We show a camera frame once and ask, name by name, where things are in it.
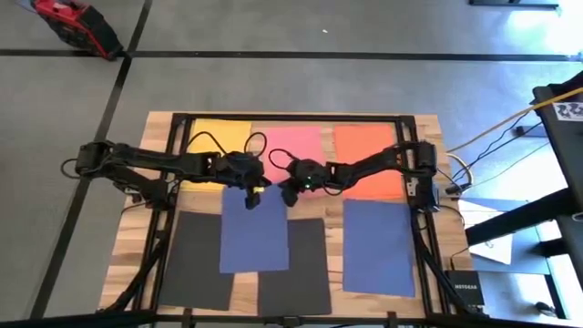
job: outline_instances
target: yellow cable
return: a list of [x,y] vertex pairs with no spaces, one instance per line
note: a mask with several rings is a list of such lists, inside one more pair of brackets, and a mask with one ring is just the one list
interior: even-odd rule
[[490,132],[494,131],[494,130],[495,130],[495,129],[497,129],[497,128],[500,128],[500,127],[502,127],[503,125],[505,125],[505,124],[506,124],[506,123],[508,123],[509,121],[511,121],[511,120],[513,120],[513,119],[515,119],[515,118],[517,118],[517,117],[521,116],[521,115],[524,115],[524,114],[526,114],[527,112],[530,112],[530,111],[533,111],[533,110],[537,110],[537,109],[539,109],[539,108],[543,108],[544,106],[550,105],[550,104],[552,104],[552,103],[554,103],[554,102],[557,102],[557,101],[559,101],[559,100],[563,100],[563,99],[565,99],[565,98],[568,98],[568,97],[575,96],[576,94],[578,94],[578,93],[581,93],[581,92],[583,92],[583,87],[580,87],[580,88],[578,88],[578,89],[575,89],[575,90],[573,90],[573,91],[567,92],[566,94],[563,94],[563,95],[560,95],[560,96],[556,96],[556,97],[554,97],[554,98],[551,98],[551,99],[549,99],[549,100],[547,100],[547,101],[543,101],[543,102],[541,102],[541,103],[538,103],[538,104],[536,104],[536,105],[534,105],[534,106],[531,106],[531,107],[529,107],[529,108],[527,108],[527,109],[523,109],[523,110],[521,110],[521,111],[517,112],[516,114],[514,114],[513,116],[511,116],[511,117],[509,117],[509,118],[507,118],[507,119],[503,120],[502,122],[500,122],[500,123],[498,123],[498,124],[494,125],[492,128],[489,128],[489,129],[487,129],[486,131],[484,131],[484,132],[480,133],[479,135],[475,136],[474,138],[472,138],[471,140],[467,141],[466,143],[463,143],[463,144],[461,144],[461,145],[459,145],[459,146],[457,146],[457,147],[454,147],[454,148],[452,148],[452,149],[449,149],[447,152],[454,152],[454,151],[456,151],[456,150],[462,149],[463,147],[465,147],[465,146],[467,146],[467,145],[469,145],[469,144],[473,143],[474,141],[476,141],[476,140],[478,140],[478,139],[482,138],[483,136],[485,136],[486,134],[488,134],[488,133],[490,133]]

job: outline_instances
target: blue paper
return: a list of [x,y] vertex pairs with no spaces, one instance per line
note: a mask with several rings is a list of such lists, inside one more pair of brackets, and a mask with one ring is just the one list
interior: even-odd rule
[[281,190],[267,188],[253,210],[245,209],[245,195],[234,188],[222,194],[220,272],[288,270],[287,211]]
[[345,200],[343,211],[343,289],[414,297],[409,207]]

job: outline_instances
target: colored paper sheet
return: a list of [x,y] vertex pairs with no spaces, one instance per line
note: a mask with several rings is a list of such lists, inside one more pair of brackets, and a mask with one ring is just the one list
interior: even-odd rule
[[[229,121],[224,119],[197,118],[190,133],[192,138],[201,131],[209,132],[227,151],[243,151],[245,141],[251,133],[251,122]],[[198,136],[189,146],[189,152],[220,151],[215,142],[207,135]],[[224,186],[218,183],[191,183],[184,181],[180,186],[189,191],[221,191]]]
[[332,303],[322,219],[288,221],[290,269],[259,272],[259,316],[330,314]]
[[222,193],[220,272],[262,272],[289,268],[288,226],[281,190],[271,186],[261,203],[245,209],[245,191]]
[[[354,163],[394,144],[389,124],[341,125],[334,127],[336,158],[341,163]],[[361,179],[343,196],[351,200],[394,200],[404,196],[401,173],[387,170]]]
[[[262,155],[261,161],[265,169],[265,177],[272,183],[279,183],[289,178],[289,174],[284,169],[278,169],[271,164],[268,159],[273,149],[285,149],[298,159],[313,159],[324,164],[326,158],[322,150],[322,137],[320,127],[280,127],[266,128],[262,132],[267,137],[267,148]],[[275,164],[287,167],[290,164],[289,156],[281,151],[276,151],[271,155]]]
[[343,211],[343,289],[414,297],[409,207],[345,200]]
[[182,211],[170,245],[160,304],[229,310],[234,274],[219,273],[220,215]]

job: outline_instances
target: pink paper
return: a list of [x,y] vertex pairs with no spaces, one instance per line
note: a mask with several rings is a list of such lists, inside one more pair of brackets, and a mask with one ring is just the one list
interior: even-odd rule
[[[326,162],[322,149],[322,138],[320,127],[281,127],[266,128],[261,132],[267,137],[267,148],[262,155],[261,161],[265,169],[265,177],[273,184],[284,181],[290,174],[284,169],[274,167],[268,156],[273,149],[285,149],[298,159],[313,159],[321,164]],[[291,159],[283,152],[276,151],[271,155],[271,159],[278,166],[286,168]],[[321,190],[317,192],[306,191],[306,196],[322,195]]]

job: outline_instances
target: black metal stand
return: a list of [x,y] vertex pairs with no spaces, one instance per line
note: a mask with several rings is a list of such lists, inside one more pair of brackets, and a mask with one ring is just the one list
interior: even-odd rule
[[578,205],[573,199],[571,191],[569,189],[559,190],[540,200],[533,201],[466,229],[467,244],[472,246],[490,241],[555,219],[559,215],[570,215],[577,210]]
[[[221,118],[230,120],[279,120],[279,121],[335,121],[335,122],[386,122],[394,123],[396,126],[397,141],[405,141],[404,128],[410,131],[411,140],[417,141],[414,117],[400,116],[330,116],[330,115],[245,115],[245,114],[174,114],[171,122],[171,128],[168,137],[166,152],[172,153],[179,128],[182,127],[182,137],[180,141],[180,152],[185,152],[192,123],[197,118]],[[404,164],[407,165],[407,156],[403,156]],[[162,179],[167,179],[165,173],[160,175]],[[172,197],[178,197],[178,190],[174,189],[170,193]],[[303,324],[347,324],[347,325],[382,325],[387,328],[396,328],[397,325],[414,325],[414,326],[438,326],[438,327],[558,327],[555,325],[543,325],[537,323],[521,323],[513,321],[495,320],[485,317],[483,314],[474,313],[468,309],[464,301],[456,294],[451,282],[445,276],[441,265],[441,255],[437,244],[435,225],[431,212],[424,214],[427,224],[427,235],[425,236],[430,247],[424,243],[424,236],[419,229],[418,216],[419,212],[414,204],[417,199],[414,193],[408,194],[408,201],[412,208],[412,234],[414,237],[415,257],[417,260],[417,270],[419,273],[419,282],[421,295],[424,305],[425,317],[419,319],[398,319],[395,313],[387,313],[386,318],[346,318],[346,317],[277,317],[261,318],[257,316],[211,316],[211,315],[192,315],[192,311],[185,311],[182,315],[165,315],[156,314],[158,309],[159,292],[161,289],[166,259],[169,251],[169,236],[172,231],[174,221],[174,208],[166,214],[165,225],[159,229],[159,221],[162,213],[154,210],[152,212],[150,226],[146,244],[144,247],[144,256],[141,267],[131,281],[127,289],[122,292],[118,299],[107,309],[92,314],[63,316],[55,318],[42,318],[26,321],[0,323],[2,327],[126,327],[137,326],[140,324],[157,322],[182,323],[184,327],[193,327],[196,323],[276,323],[283,327],[297,327]],[[484,238],[479,231],[474,240]],[[148,307],[144,306],[144,290],[148,275],[151,269],[157,265],[154,274],[154,285],[152,296]],[[437,280],[439,300],[442,313],[435,313],[432,307],[432,296],[429,288],[429,281],[426,268],[429,268]],[[131,311],[125,311],[129,303],[132,302]],[[463,315],[449,314],[449,302],[451,302],[458,313]],[[39,306],[46,307],[44,302],[38,302]]]
[[558,0],[470,0],[470,5],[503,5],[557,9]]

